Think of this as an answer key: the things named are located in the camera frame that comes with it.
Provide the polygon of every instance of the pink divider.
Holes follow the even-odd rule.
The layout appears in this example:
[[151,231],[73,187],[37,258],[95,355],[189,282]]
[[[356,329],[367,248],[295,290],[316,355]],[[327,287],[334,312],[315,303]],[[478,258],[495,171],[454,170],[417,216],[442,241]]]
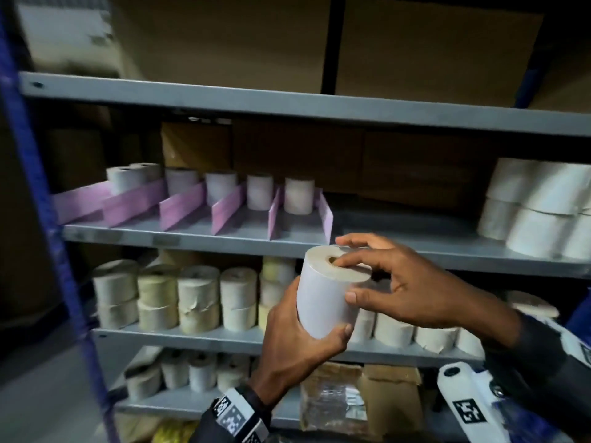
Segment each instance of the pink divider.
[[247,185],[243,182],[211,207],[211,234],[222,230],[228,219],[240,208],[246,199],[246,191]]
[[67,224],[74,219],[94,213],[102,208],[102,201],[111,195],[111,182],[104,181],[83,186],[53,196],[57,223]]
[[205,182],[160,202],[160,229],[168,230],[205,201]]
[[330,238],[332,235],[332,225],[335,219],[332,210],[329,207],[329,203],[326,201],[322,190],[317,192],[317,199],[314,202],[318,207],[318,213],[320,213],[320,219],[322,219],[322,229],[324,230],[324,236],[326,237],[326,243],[330,244]]
[[267,239],[269,240],[273,238],[273,234],[275,233],[277,213],[281,205],[283,205],[283,194],[283,186],[277,186],[277,189],[275,190],[275,197],[273,198],[273,203],[271,204],[271,208],[269,208],[269,221],[267,227]]
[[115,227],[150,209],[165,198],[164,179],[159,179],[123,194],[103,199],[103,218],[109,227]]

